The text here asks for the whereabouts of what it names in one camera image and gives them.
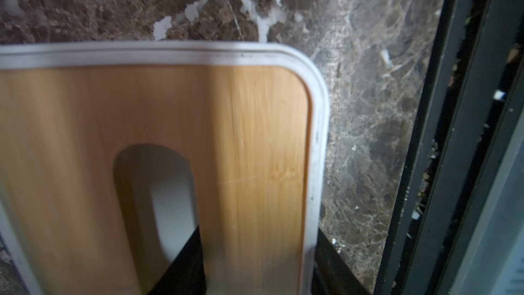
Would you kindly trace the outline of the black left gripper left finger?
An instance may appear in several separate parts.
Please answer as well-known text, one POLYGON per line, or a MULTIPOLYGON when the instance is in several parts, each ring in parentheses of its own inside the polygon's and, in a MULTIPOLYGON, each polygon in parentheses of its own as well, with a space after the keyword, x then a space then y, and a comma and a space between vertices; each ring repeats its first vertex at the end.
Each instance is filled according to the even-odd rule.
POLYGON ((199 227, 147 295, 205 295, 206 276, 199 227))

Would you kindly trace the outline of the white box bamboo lid front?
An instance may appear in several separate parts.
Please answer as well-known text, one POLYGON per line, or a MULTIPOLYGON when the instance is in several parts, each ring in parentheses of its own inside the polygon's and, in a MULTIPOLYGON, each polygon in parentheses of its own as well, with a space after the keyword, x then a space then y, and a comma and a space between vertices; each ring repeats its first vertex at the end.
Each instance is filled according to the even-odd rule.
POLYGON ((1 237, 30 294, 309 294, 329 95, 254 42, 1 48, 1 237))

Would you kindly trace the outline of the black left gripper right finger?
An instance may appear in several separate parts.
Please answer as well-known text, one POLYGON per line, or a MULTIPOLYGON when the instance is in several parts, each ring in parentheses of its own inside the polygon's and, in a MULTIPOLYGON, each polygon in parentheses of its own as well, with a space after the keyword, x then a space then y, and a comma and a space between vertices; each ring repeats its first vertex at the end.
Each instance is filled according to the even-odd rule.
POLYGON ((370 295, 320 229, 315 249, 311 294, 370 295))

